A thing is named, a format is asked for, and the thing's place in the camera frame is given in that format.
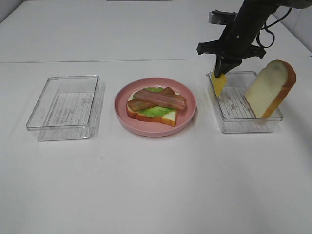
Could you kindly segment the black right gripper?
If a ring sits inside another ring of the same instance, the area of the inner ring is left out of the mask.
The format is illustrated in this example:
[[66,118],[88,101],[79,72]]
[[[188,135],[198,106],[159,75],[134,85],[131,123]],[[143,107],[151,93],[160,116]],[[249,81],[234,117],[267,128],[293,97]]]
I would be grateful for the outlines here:
[[246,0],[218,40],[198,44],[196,50],[199,55],[216,54],[215,78],[240,66],[242,59],[264,57],[264,48],[252,45],[252,42],[276,9],[276,5],[264,0]]

